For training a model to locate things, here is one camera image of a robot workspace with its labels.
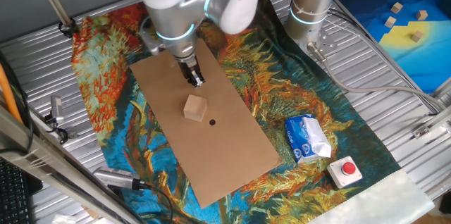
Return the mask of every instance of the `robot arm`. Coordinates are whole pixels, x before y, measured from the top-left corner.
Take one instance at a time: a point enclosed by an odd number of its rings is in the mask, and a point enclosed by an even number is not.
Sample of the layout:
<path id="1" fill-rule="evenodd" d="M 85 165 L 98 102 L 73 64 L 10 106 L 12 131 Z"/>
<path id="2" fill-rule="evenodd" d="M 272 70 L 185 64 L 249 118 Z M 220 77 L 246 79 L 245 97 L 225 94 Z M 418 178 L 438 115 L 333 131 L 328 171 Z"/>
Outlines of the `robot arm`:
<path id="1" fill-rule="evenodd" d="M 252 22 L 257 1 L 144 0 L 144 3 L 157 35 L 165 48 L 178 60 L 185 78 L 194 87 L 200 87 L 205 80 L 197 64 L 194 50 L 197 41 L 196 27 L 207 17 L 225 33 L 237 34 Z"/>

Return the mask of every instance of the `metal grating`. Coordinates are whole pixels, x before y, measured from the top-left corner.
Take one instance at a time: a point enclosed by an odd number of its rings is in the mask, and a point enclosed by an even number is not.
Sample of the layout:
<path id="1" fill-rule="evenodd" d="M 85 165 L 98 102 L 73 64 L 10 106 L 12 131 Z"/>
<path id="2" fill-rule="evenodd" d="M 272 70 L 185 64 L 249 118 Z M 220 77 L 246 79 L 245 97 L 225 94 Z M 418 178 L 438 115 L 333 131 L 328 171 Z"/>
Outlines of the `metal grating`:
<path id="1" fill-rule="evenodd" d="M 124 0 L 87 15 L 102 15 L 139 1 Z M 271 1 L 278 17 L 284 22 L 290 0 Z M 87 15 L 77 17 L 77 24 Z M 333 16 L 328 19 L 342 24 L 342 27 L 347 24 Z M 353 87 L 414 85 L 388 55 L 372 49 L 360 38 L 334 25 L 325 24 L 324 28 L 338 45 L 338 50 L 327 54 L 327 57 L 334 73 L 344 83 Z M 0 44 L 0 49 L 17 72 L 30 96 L 30 104 L 40 114 L 48 114 L 51 95 L 62 96 L 65 122 L 61 127 L 78 133 L 78 138 L 70 139 L 65 148 L 90 171 L 106 166 L 70 66 L 71 41 L 54 26 Z M 421 139 L 413 140 L 412 131 L 431 119 L 429 108 L 417 97 L 405 92 L 345 94 L 413 181 L 428 194 L 435 193 L 431 190 L 434 180 L 449 175 L 451 171 L 451 142 L 449 135 L 441 135 L 427 145 L 428 142 Z M 108 222 L 104 219 L 92 220 L 79 203 L 46 185 L 32 200 L 33 214 L 38 224 L 50 223 L 55 213 L 75 216 L 78 223 Z"/>

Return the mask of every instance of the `orange pole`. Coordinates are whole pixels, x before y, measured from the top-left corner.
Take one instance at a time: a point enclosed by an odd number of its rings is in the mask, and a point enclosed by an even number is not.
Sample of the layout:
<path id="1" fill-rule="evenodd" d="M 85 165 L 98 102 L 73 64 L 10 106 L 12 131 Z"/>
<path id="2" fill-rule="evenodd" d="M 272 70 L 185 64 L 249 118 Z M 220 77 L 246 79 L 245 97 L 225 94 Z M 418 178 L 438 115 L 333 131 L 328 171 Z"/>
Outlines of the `orange pole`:
<path id="1" fill-rule="evenodd" d="M 14 99 L 13 90 L 9 85 L 8 78 L 6 77 L 5 70 L 0 65 L 0 87 L 3 90 L 3 95 L 5 96 L 6 105 L 9 112 L 23 124 L 22 118 L 20 117 L 19 110 L 17 108 L 16 100 Z"/>

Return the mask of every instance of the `emergency stop button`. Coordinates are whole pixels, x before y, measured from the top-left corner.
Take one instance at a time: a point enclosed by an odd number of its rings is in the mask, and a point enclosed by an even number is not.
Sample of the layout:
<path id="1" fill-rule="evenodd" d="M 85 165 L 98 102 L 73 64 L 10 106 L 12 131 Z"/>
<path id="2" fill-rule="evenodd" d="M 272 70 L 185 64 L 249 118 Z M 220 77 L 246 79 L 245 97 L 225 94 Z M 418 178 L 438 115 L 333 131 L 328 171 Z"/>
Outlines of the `emergency stop button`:
<path id="1" fill-rule="evenodd" d="M 353 163 L 347 162 L 347 163 L 343 164 L 341 171 L 345 175 L 352 175 L 355 173 L 355 165 Z"/>

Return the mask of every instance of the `blue light ring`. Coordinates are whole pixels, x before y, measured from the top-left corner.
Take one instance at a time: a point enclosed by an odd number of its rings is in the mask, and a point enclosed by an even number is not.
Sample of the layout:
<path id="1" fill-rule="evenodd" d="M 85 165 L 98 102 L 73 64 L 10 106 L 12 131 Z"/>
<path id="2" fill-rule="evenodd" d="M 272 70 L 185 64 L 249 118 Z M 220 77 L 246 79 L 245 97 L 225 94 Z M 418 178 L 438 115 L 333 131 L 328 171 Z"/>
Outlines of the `blue light ring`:
<path id="1" fill-rule="evenodd" d="M 317 24 L 317 23 L 321 23 L 321 22 L 323 22 L 323 20 L 326 19 L 326 17 L 327 17 L 327 14 L 326 14 L 326 16 L 324 16 L 324 18 L 322 18 L 321 20 L 318 20 L 318 21 L 316 21 L 316 22 L 308 22 L 308 21 L 299 19 L 299 18 L 295 15 L 295 13 L 293 13 L 293 9 L 292 9 L 292 8 L 290 8 L 290 12 L 291 12 L 291 15 L 293 16 L 293 18 L 294 18 L 295 20 L 297 20 L 297 21 L 300 22 L 300 23 L 304 23 L 304 24 Z"/>
<path id="2" fill-rule="evenodd" d="M 156 32 L 156 35 L 158 35 L 161 39 L 164 39 L 164 40 L 175 41 L 175 40 L 180 40 L 180 39 L 188 36 L 193 30 L 194 30 L 194 24 L 191 24 L 191 27 L 189 28 L 189 30 L 187 32 L 185 32 L 185 34 L 183 34 L 179 37 L 165 37 L 162 34 L 158 33 L 158 31 Z"/>

